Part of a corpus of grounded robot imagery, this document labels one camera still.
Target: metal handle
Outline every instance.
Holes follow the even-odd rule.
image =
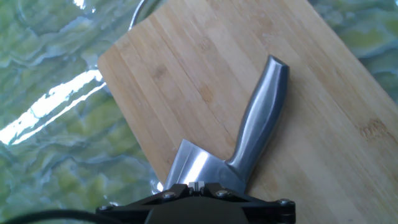
[[[242,118],[232,158],[225,161],[247,182],[279,118],[287,93],[289,66],[269,56]]]

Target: marble countertop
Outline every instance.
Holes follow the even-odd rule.
[[[0,2],[0,221],[162,190],[96,67],[138,2]],[[162,2],[149,0],[139,19]],[[398,102],[398,1],[310,2]]]

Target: screw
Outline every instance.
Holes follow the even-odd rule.
[[[216,192],[216,196],[217,196],[217,197],[225,197],[225,196],[227,196],[228,194],[229,194],[229,192],[226,191],[226,190],[219,190],[219,191]]]
[[[164,199],[174,198],[175,197],[175,193],[174,192],[165,192],[162,197]]]
[[[286,199],[286,198],[279,199],[276,202],[279,203],[280,205],[294,205],[295,204],[293,201]]]
[[[100,209],[101,211],[107,211],[107,210],[112,209],[112,206],[101,206],[98,209]]]

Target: bamboo cutting board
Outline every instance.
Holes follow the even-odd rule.
[[[297,223],[398,223],[398,107],[306,0],[170,0],[98,66],[164,182],[183,138],[232,155],[269,54],[290,86],[248,194]]]

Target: black cable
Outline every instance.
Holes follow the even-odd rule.
[[[72,219],[78,221],[93,222],[97,224],[124,224],[118,220],[90,212],[78,210],[47,210],[21,215],[5,221],[2,224],[28,224],[45,220]]]

